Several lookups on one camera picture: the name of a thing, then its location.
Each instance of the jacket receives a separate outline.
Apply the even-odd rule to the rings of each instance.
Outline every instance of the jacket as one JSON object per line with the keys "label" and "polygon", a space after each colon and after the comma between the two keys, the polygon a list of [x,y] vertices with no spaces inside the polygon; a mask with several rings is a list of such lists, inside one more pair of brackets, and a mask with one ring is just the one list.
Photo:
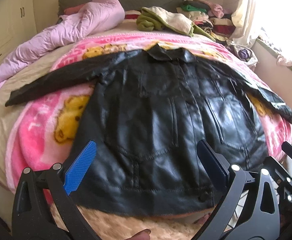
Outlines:
{"label": "jacket", "polygon": [[275,93],[228,65],[186,49],[134,50],[87,58],[13,91],[6,106],[97,79],[64,166],[86,144],[97,155],[77,191],[76,204],[129,216],[177,215],[216,205],[196,144],[244,170],[268,156],[264,130],[246,93],[292,123]]}

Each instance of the curtain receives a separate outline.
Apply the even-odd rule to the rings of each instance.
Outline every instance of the curtain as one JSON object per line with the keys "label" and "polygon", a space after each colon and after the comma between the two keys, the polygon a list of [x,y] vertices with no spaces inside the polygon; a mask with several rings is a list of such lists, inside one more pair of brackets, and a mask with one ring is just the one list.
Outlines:
{"label": "curtain", "polygon": [[231,19],[236,29],[227,43],[251,48],[262,27],[262,0],[239,0]]}

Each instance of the pink pillow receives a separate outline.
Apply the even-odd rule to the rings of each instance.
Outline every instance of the pink pillow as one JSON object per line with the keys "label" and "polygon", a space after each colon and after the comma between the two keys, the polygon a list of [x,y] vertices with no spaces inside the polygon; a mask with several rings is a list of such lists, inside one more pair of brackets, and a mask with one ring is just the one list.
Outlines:
{"label": "pink pillow", "polygon": [[64,10],[64,13],[65,15],[71,15],[71,14],[75,14],[77,12],[79,12],[79,10],[85,5],[84,4],[81,4],[81,5],[78,5],[78,6],[75,6],[75,7],[70,7],[70,8],[67,8]]}

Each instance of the jacket collar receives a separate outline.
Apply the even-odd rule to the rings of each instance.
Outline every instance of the jacket collar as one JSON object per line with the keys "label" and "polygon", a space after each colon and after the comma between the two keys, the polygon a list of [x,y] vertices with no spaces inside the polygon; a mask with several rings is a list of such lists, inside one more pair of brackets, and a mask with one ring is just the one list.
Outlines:
{"label": "jacket collar", "polygon": [[158,61],[175,61],[181,60],[183,62],[194,62],[197,61],[194,54],[184,48],[179,49],[164,49],[158,44],[147,50],[147,53]]}

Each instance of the mattress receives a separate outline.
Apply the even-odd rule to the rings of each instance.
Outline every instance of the mattress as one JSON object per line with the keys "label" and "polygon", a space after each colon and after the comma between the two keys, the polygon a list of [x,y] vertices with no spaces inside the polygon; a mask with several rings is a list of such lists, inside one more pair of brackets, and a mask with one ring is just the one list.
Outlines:
{"label": "mattress", "polygon": [[[124,22],[118,25],[116,28],[104,33],[96,34],[94,36],[107,35],[111,33],[131,33],[133,31],[137,31],[135,21],[124,20]],[[24,70],[17,73],[15,76],[11,77],[0,89],[0,185],[5,188],[7,187],[5,175],[6,145],[10,131],[25,105],[18,105],[7,108],[4,107],[4,104],[8,100],[11,91],[20,88],[23,85],[28,84],[40,76],[46,74],[54,62],[62,55],[67,53],[73,46],[74,44],[70,44],[50,52],[35,63],[26,67]]]}

